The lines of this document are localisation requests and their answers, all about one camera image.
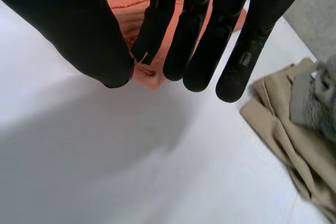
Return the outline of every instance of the tan fabric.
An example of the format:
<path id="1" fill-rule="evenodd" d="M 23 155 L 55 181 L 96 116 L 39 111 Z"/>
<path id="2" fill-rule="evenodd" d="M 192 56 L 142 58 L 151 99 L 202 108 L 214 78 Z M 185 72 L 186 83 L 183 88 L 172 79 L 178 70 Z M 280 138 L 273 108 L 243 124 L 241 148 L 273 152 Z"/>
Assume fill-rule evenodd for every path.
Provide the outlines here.
<path id="1" fill-rule="evenodd" d="M 240 111 L 269 148 L 287 166 L 301 195 L 336 223 L 336 148 L 318 132 L 293 124 L 289 117 L 291 84 L 313 62 L 304 59 L 254 83 L 260 101 Z"/>

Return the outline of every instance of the gloved hand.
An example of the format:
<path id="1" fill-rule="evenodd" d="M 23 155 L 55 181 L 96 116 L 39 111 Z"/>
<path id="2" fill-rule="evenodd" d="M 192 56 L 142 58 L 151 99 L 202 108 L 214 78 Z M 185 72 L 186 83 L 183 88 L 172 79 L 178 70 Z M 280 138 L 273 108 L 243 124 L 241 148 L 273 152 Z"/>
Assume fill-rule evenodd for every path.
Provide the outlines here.
<path id="1" fill-rule="evenodd" d="M 246 0 L 213 0 L 213 11 L 195 49 L 209 0 L 184 0 L 183 11 L 163 67 L 172 81 L 183 78 L 195 92 L 204 90 L 217 67 Z M 216 93 L 226 102 L 243 94 L 257 59 L 276 21 L 295 0 L 251 0 L 237 44 L 218 81 Z M 175 0 L 151 0 L 131 52 L 136 61 L 150 64 L 174 12 Z"/>
<path id="2" fill-rule="evenodd" d="M 106 0 L 2 0 L 74 67 L 107 87 L 128 82 L 133 59 Z"/>

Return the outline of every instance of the white surface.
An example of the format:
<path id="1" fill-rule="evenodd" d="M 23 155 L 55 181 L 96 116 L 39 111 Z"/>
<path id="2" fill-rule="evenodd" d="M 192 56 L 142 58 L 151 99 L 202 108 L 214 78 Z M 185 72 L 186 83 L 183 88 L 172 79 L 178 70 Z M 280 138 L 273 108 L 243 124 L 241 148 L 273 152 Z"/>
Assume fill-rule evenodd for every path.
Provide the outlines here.
<path id="1" fill-rule="evenodd" d="M 327 223 L 215 84 L 109 90 L 0 2 L 0 223 Z M 252 79 L 312 57 L 282 19 Z"/>

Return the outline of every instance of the gray fuzzy cloth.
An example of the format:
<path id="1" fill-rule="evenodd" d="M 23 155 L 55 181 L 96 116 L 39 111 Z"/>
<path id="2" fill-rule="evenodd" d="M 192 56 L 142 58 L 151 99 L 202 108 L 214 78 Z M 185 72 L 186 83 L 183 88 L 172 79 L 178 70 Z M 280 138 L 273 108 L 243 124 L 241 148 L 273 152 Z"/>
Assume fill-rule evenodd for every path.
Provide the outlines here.
<path id="1" fill-rule="evenodd" d="M 296 76 L 290 119 L 293 123 L 321 131 L 336 143 L 336 56 Z"/>

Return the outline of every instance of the orange towel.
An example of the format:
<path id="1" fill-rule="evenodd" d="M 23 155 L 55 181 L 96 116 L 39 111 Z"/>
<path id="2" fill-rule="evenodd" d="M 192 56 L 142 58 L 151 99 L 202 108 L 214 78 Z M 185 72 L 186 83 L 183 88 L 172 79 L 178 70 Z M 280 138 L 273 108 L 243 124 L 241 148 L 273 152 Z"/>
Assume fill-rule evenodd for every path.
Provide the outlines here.
<path id="1" fill-rule="evenodd" d="M 146 7 L 149 6 L 150 0 L 107 0 L 113 13 L 118 19 L 120 29 L 125 37 L 126 43 L 130 48 L 135 41 L 143 18 Z M 140 82 L 150 89 L 158 89 L 165 77 L 162 72 L 164 60 L 169 50 L 173 35 L 177 26 L 178 17 L 182 12 L 183 0 L 176 0 L 175 13 L 172 21 L 169 24 L 167 32 L 164 36 L 162 46 L 155 56 L 151 65 L 136 64 L 133 74 L 133 79 Z M 208 23 L 212 11 L 212 0 L 209 5 L 209 10 L 205 19 L 205 24 Z M 237 22 L 235 30 L 242 28 L 246 17 L 246 11 L 243 10 Z M 201 35 L 205 30 L 206 25 L 203 26 Z"/>

